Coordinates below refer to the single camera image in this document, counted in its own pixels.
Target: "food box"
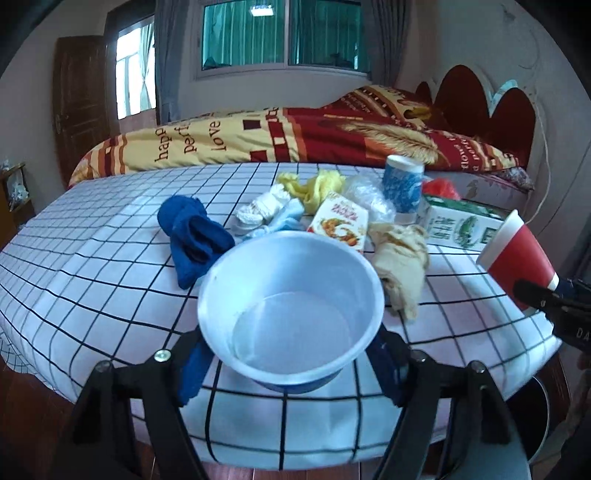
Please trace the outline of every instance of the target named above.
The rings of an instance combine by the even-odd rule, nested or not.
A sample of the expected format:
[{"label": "food box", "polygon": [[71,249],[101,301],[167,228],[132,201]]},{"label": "food box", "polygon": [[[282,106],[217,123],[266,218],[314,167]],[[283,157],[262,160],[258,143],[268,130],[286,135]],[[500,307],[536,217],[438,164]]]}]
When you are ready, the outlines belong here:
[{"label": "food box", "polygon": [[314,216],[308,231],[346,243],[363,253],[369,213],[363,207],[330,192]]},{"label": "food box", "polygon": [[423,195],[417,223],[430,245],[464,248],[481,252],[505,221],[507,212],[468,202]]}]

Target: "white checkered tablecloth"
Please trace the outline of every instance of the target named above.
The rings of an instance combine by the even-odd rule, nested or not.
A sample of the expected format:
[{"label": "white checkered tablecloth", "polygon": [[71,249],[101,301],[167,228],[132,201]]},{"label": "white checkered tablecloth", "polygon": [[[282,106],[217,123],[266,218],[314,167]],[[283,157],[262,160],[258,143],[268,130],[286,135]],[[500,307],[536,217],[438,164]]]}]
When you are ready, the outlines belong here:
[{"label": "white checkered tablecloth", "polygon": [[[343,174],[382,170],[314,164],[174,168],[86,181],[37,217],[0,254],[0,353],[74,401],[94,365],[145,361],[195,328],[199,286],[178,288],[168,237],[158,227],[171,195],[198,197],[224,225],[241,204],[266,192],[281,171],[305,180],[318,168]],[[366,245],[366,255],[373,248]],[[430,247],[419,316],[384,323],[436,360],[480,359],[505,397],[524,385],[560,345],[543,314],[523,318],[476,255]],[[434,439],[445,433],[440,402]],[[138,438],[148,441],[141,402]],[[281,396],[214,360],[199,395],[182,409],[199,456],[263,469],[308,469],[383,454],[400,411],[385,398],[363,354],[332,382]]]}]

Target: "screw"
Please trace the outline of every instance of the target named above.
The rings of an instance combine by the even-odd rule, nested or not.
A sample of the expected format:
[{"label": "screw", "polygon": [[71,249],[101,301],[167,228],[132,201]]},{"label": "screw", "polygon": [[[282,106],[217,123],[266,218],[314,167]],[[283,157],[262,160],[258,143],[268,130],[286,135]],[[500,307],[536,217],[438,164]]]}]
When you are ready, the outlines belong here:
[{"label": "screw", "polygon": [[470,362],[470,368],[473,369],[478,374],[483,374],[484,372],[486,372],[486,366],[482,362],[479,362],[478,360],[474,360],[473,362]]},{"label": "screw", "polygon": [[170,360],[171,355],[170,350],[158,350],[154,354],[154,360],[160,363],[167,362]]},{"label": "screw", "polygon": [[410,352],[410,356],[413,360],[416,360],[417,362],[421,363],[427,359],[427,354],[422,350],[413,350],[412,352]]},{"label": "screw", "polygon": [[106,372],[109,368],[111,368],[111,362],[109,362],[108,360],[98,362],[95,366],[95,370],[99,373]]}]

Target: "headboard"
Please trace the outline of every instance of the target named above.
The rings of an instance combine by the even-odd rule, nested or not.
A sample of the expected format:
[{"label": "headboard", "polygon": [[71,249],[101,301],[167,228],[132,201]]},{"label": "headboard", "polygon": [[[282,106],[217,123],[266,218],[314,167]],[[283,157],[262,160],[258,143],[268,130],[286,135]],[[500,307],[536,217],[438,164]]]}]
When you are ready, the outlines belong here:
[{"label": "headboard", "polygon": [[421,82],[416,94],[443,112],[452,131],[513,153],[527,165],[535,130],[535,110],[519,88],[505,92],[492,116],[480,79],[465,65],[451,68],[439,86],[435,101],[427,82]]}]

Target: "window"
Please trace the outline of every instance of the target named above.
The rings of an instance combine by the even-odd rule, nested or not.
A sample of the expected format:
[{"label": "window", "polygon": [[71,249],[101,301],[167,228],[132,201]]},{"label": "window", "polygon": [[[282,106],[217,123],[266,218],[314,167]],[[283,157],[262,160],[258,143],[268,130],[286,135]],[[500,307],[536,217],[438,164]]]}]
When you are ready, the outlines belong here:
[{"label": "window", "polygon": [[358,1],[208,3],[203,8],[202,71],[287,66],[369,71]]},{"label": "window", "polygon": [[119,119],[156,107],[154,17],[119,34],[116,95]]}]

